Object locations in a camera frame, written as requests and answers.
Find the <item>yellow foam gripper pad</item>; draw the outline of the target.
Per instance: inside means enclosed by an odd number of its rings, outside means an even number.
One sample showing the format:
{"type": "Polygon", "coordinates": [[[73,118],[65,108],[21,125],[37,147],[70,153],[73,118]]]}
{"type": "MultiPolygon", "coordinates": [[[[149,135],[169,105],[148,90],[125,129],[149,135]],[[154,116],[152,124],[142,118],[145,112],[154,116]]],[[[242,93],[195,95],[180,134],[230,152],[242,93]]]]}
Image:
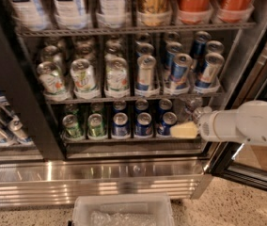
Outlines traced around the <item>yellow foam gripper pad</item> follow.
{"type": "Polygon", "coordinates": [[[193,139],[197,134],[198,129],[192,121],[176,124],[170,128],[170,135],[176,138],[193,139]]]}

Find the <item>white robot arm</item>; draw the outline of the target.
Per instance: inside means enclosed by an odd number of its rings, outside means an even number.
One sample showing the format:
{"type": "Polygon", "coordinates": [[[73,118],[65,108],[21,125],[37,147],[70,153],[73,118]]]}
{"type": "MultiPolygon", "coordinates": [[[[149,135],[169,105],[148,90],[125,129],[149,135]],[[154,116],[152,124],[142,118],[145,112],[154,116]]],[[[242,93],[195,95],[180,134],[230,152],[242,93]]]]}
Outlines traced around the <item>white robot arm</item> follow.
{"type": "Polygon", "coordinates": [[[213,111],[193,121],[170,128],[175,138],[193,139],[200,135],[208,142],[235,142],[267,146],[267,102],[249,101],[237,109],[213,111]]]}

